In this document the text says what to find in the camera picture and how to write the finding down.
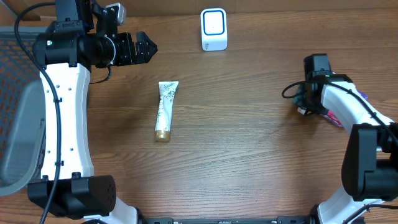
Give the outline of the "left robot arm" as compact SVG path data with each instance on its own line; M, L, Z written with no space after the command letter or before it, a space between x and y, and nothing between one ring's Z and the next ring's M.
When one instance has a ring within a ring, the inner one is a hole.
M87 223L144 223L140 211L116 195L110 175L96 176L90 157L87 99L93 67L143 64L157 52L146 33L118 32L126 10L114 3L56 1L56 21L40 34L32 61L45 97L45 150L28 197L44 213Z

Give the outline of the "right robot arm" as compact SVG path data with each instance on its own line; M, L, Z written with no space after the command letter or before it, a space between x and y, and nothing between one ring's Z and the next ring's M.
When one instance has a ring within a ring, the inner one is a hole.
M397 123L380 114L352 79L331 69L327 54L303 60L305 79L292 95L305 116L332 114L348 132L342 186L314 206L309 223L363 223L370 208L393 209L397 198Z

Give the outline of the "purple pad package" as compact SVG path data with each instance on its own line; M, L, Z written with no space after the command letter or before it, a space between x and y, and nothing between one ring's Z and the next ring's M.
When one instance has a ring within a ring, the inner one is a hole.
M368 101L368 95L359 91L360 95L366 100ZM342 128L343 125L340 123L339 119L333 114L333 112L331 110L329 110L327 112L327 114L323 115L324 118L326 118L330 123L334 124L335 126Z

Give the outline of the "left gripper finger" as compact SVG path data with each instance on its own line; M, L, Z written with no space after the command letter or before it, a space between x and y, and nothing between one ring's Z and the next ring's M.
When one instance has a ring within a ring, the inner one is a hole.
M137 50L157 50L158 46L143 32L136 33L136 49Z
M158 49L137 49L135 64L149 63L151 58L157 53Z

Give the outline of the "white tube with gold cap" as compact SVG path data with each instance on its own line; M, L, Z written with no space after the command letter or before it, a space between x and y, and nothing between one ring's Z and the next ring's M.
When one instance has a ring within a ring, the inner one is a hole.
M179 81L159 82L159 109L155 124L155 141L169 142L172 110Z

